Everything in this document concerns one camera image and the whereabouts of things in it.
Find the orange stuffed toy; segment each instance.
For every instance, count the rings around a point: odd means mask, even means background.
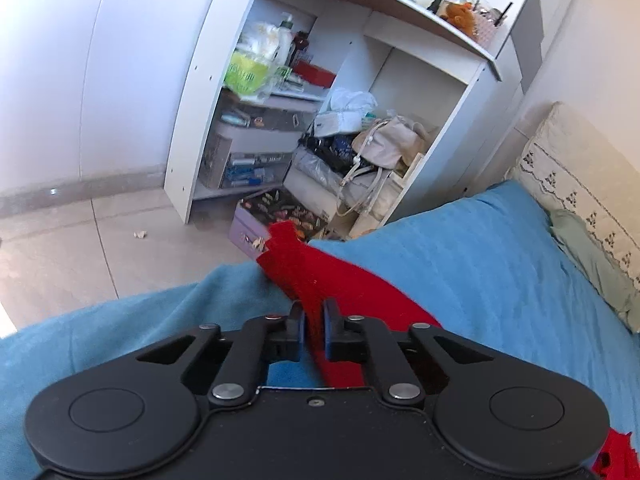
[[[468,7],[459,4],[449,4],[445,12],[446,13],[441,16],[443,20],[449,22],[457,30],[464,32],[468,37],[474,38],[476,19]]]

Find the red fabric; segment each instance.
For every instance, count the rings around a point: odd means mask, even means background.
[[[640,465],[631,447],[631,433],[609,430],[593,471],[605,480],[640,480]]]
[[[291,222],[274,224],[269,232],[268,251],[258,258],[258,264],[291,299],[302,302],[310,329],[311,351],[329,386],[361,386],[362,375],[359,365],[329,363],[324,358],[322,300],[335,298],[344,316],[377,317],[391,330],[404,331],[415,322],[441,326],[431,314],[379,276],[303,244]],[[640,480],[638,457],[630,438],[630,433],[609,430],[594,472],[604,480]]]

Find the blue bedsheet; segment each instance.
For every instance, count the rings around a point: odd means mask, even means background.
[[[516,183],[406,218],[348,243],[318,247],[372,270],[448,330],[569,375],[605,401],[612,426],[640,431],[640,342],[548,234],[546,213]],[[113,301],[0,341],[0,478],[36,471],[22,437],[31,398],[49,383],[200,322],[238,328],[286,312],[254,263],[203,282]],[[279,364],[270,384],[317,384],[308,361]]]

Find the white bottle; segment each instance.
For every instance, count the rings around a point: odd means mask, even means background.
[[[276,66],[285,66],[287,64],[291,43],[293,43],[292,28],[293,16],[283,12],[282,23],[280,23],[280,28],[278,29],[278,52],[274,60]]]

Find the baseboard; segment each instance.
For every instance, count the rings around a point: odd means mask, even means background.
[[[100,176],[7,193],[0,196],[0,218],[79,200],[162,187],[165,173],[165,167],[154,167],[140,173]]]

